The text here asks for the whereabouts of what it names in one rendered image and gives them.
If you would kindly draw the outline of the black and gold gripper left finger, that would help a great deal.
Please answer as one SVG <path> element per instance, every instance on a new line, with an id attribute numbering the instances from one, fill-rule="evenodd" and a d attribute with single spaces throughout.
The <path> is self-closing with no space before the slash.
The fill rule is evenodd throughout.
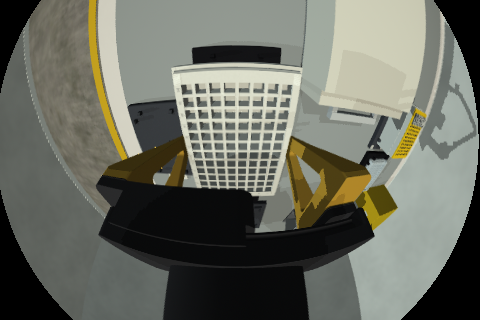
<path id="1" fill-rule="evenodd" d="M 188 152 L 184 136 L 108 166 L 103 175 L 127 181 L 153 183 L 154 174 L 177 155 L 165 185 L 183 186 Z"/>

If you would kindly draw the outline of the white assay plate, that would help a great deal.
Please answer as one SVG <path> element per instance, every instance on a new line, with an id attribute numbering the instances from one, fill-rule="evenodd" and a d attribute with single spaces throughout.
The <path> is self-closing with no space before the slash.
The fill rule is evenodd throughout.
<path id="1" fill-rule="evenodd" d="M 197 188 L 275 195 L 293 129 L 303 68 L 263 62 L 211 62 L 171 69 Z"/>

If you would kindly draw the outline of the large cream rectangular box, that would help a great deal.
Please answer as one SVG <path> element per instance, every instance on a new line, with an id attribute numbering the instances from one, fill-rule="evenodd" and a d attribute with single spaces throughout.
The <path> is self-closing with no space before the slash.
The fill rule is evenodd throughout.
<path id="1" fill-rule="evenodd" d="M 330 120 L 400 119 L 415 98 L 425 36 L 425 0 L 306 0 L 301 90 L 329 106 Z"/>

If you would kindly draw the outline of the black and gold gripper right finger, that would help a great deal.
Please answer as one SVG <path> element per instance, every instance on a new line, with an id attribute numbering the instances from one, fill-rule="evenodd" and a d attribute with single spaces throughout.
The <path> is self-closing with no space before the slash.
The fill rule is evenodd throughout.
<path id="1" fill-rule="evenodd" d="M 295 154 L 320 175 L 321 182 L 314 195 Z M 297 229 L 311 227 L 330 207 L 354 202 L 371 180 L 365 166 L 293 136 L 289 140 L 286 162 Z"/>

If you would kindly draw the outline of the yellow bin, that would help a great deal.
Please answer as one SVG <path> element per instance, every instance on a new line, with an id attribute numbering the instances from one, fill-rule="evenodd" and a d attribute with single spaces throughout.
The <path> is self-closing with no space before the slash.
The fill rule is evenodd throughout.
<path id="1" fill-rule="evenodd" d="M 368 191 L 362 192 L 355 202 L 364 209 L 372 230 L 398 208 L 384 184 L 370 187 Z"/>

